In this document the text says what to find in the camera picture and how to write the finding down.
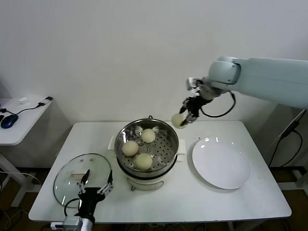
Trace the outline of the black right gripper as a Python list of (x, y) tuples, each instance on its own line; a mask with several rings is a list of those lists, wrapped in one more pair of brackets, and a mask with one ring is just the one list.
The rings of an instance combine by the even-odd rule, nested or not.
[(188, 97), (182, 102), (179, 113), (184, 113), (188, 110), (186, 118), (183, 120), (183, 125), (193, 123), (199, 117), (199, 110), (206, 105), (206, 100), (201, 96)]

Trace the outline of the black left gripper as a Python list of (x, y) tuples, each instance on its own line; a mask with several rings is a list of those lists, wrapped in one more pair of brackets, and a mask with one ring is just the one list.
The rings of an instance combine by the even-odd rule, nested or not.
[(105, 194), (109, 194), (113, 187), (113, 171), (110, 171), (110, 174), (107, 179), (107, 184), (103, 187), (99, 188), (85, 188), (85, 184), (88, 182), (88, 178), (90, 176), (90, 170), (81, 178), (79, 186), (79, 198), (81, 200), (81, 206), (79, 209), (79, 214), (90, 214), (93, 215), (95, 212), (96, 205), (103, 201), (106, 196)]

